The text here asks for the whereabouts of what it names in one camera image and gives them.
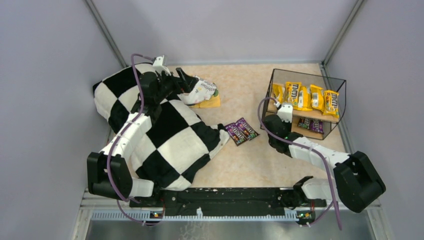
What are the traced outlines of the yellow m&m bag front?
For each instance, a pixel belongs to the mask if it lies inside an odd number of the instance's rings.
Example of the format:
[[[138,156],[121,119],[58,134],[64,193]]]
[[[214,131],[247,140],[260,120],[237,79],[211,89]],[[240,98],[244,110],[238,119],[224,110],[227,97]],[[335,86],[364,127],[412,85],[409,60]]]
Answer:
[[[285,96],[285,102],[288,104],[292,104],[292,106],[297,109],[298,103],[299,103],[299,91],[302,87],[301,82],[290,82],[287,81],[285,83],[286,88],[286,96]]]

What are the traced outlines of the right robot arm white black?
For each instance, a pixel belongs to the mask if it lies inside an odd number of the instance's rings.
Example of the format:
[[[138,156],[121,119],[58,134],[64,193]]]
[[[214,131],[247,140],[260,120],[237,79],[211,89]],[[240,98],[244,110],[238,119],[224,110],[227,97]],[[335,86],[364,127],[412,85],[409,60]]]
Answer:
[[[324,170],[323,179],[307,176],[297,186],[309,200],[336,200],[360,213],[387,190],[369,157],[361,152],[346,153],[324,147],[291,130],[276,114],[263,119],[268,143],[277,152],[306,161]]]

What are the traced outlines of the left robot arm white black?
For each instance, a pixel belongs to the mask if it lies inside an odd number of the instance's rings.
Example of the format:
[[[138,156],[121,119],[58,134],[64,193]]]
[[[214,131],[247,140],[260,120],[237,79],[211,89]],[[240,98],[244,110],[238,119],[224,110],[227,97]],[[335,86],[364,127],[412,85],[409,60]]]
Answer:
[[[169,186],[180,174],[158,149],[190,124],[170,117],[176,110],[170,95],[193,91],[199,77],[177,68],[177,76],[158,73],[147,63],[126,67],[93,86],[96,108],[115,137],[87,158],[88,191],[127,201],[149,198],[155,185]]]

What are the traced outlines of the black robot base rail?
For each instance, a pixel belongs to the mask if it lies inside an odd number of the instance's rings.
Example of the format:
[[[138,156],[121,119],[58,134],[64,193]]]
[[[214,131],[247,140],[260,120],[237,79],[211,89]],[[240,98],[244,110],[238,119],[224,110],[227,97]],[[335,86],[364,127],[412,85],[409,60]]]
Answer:
[[[293,187],[188,188],[157,190],[151,197],[136,197],[131,208],[151,209],[154,219],[298,219],[315,218],[322,199],[307,199]]]

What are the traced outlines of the yellow candy bag barcode side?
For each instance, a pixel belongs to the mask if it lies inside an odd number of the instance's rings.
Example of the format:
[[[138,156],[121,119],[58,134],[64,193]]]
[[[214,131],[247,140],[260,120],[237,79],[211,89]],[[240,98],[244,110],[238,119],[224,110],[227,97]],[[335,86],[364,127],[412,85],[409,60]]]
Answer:
[[[273,92],[273,98],[275,99],[274,105],[279,108],[282,103],[284,102],[285,98],[285,86],[280,83],[273,83],[272,84],[272,92]]]

